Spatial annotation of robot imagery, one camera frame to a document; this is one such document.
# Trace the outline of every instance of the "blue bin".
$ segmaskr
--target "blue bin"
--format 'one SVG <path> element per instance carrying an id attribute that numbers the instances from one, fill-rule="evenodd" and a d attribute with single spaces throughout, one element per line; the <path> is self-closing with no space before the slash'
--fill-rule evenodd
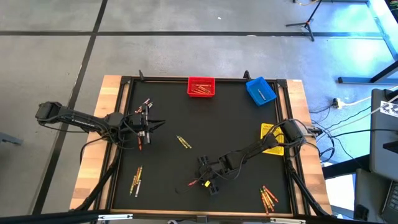
<path id="1" fill-rule="evenodd" d="M 276 98 L 274 91 L 272 91 L 272 88 L 262 77 L 258 77 L 255 80 L 247 82 L 246 90 L 249 92 L 251 97 L 254 99 L 254 102 L 256 102 L 258 106 L 264 105 L 265 103 L 270 102 L 271 100 Z M 264 98 L 266 100 L 261 97 L 259 90 L 264 95 Z"/>

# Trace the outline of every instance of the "concrete floor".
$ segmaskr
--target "concrete floor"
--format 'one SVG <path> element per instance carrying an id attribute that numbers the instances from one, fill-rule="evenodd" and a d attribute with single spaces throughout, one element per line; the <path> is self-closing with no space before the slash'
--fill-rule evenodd
<path id="1" fill-rule="evenodd" d="M 100 5 L 100 0 L 2 0 L 0 30 L 91 31 Z M 100 30 L 298 32 L 284 24 L 305 21 L 314 7 L 290 0 L 115 0 L 108 1 Z M 325 2 L 314 18 L 315 32 L 379 32 L 365 4 Z M 30 211 L 56 134 L 37 124 L 37 105 L 67 105 L 88 39 L 0 36 L 0 132 L 24 139 L 22 146 L 0 144 L 0 216 Z M 249 70 L 254 78 L 302 79 L 308 105 L 315 109 L 336 97 L 352 102 L 369 96 L 373 88 L 390 88 L 339 85 L 336 79 L 371 77 L 393 61 L 381 38 L 97 37 L 75 109 L 94 112 L 103 75 L 137 75 L 139 69 L 147 76 L 240 78 Z M 329 126 L 369 105 L 331 110 L 322 124 Z M 340 132 L 368 127 L 366 118 Z M 354 157 L 369 152 L 369 133 L 340 139 Z M 44 212 L 68 209 L 85 141 L 85 134 L 67 134 Z M 328 144 L 322 140 L 318 145 L 322 150 Z M 338 146 L 333 160 L 347 159 Z"/>

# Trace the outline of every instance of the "white cable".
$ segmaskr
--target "white cable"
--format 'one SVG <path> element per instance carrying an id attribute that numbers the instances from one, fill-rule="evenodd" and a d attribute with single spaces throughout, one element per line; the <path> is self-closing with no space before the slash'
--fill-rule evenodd
<path id="1" fill-rule="evenodd" d="M 394 86 L 394 87 L 392 87 L 392 88 L 390 88 L 389 90 L 393 90 L 393 89 L 395 89 L 395 88 L 397 88 L 398 86 Z M 366 97 L 365 99 L 362 99 L 362 100 L 358 100 L 358 101 L 355 101 L 355 102 L 352 102 L 352 103 L 344 103 L 344 102 L 340 102 L 340 105 L 341 106 L 353 106 L 353 105 L 357 105 L 358 103 L 360 103 L 360 102 L 364 102 L 365 100 L 368 100 L 368 99 L 370 99 L 372 96 L 369 96 L 369 97 Z"/>
<path id="2" fill-rule="evenodd" d="M 391 99 L 390 101 L 388 101 L 388 102 L 385 103 L 385 104 L 391 103 L 391 102 L 393 102 L 393 101 L 394 101 L 395 99 L 397 99 L 397 98 L 398 98 L 398 95 L 395 96 L 393 99 Z M 372 111 L 372 112 L 368 113 L 367 115 L 364 115 L 363 117 L 360 117 L 360 118 L 358 118 L 358 119 L 356 119 L 356 120 L 354 120 L 354 121 L 352 121 L 352 122 L 350 122 L 350 123 L 346 123 L 346 124 L 343 124 L 343 125 L 341 125 L 341 126 L 338 126 L 337 128 L 333 128 L 332 130 L 329 131 L 329 133 L 332 132 L 332 131 L 335 131 L 335 130 L 337 130 L 337 129 L 339 129 L 339 128 L 342 128 L 342 127 L 344 127 L 344 126 L 347 126 L 347 125 L 349 125 L 349 124 L 355 123 L 355 122 L 357 122 L 357 121 L 359 121 L 359 120 L 361 120 L 361 119 L 363 119 L 363 118 L 365 118 L 365 117 L 367 117 L 367 116 L 369 116 L 369 115 L 371 115 L 371 114 L 373 114 L 373 113 L 379 111 L 379 109 L 382 108 L 384 105 L 381 105 L 380 107 L 378 107 L 378 108 L 375 109 L 374 111 Z"/>

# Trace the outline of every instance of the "red object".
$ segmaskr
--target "red object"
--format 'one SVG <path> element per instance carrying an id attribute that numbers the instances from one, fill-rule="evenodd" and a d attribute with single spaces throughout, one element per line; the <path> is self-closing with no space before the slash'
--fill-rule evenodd
<path id="1" fill-rule="evenodd" d="M 201 91 L 199 86 L 209 90 L 209 93 L 199 93 Z M 188 78 L 188 95 L 191 97 L 213 97 L 216 94 L 216 79 L 207 77 L 189 77 Z"/>

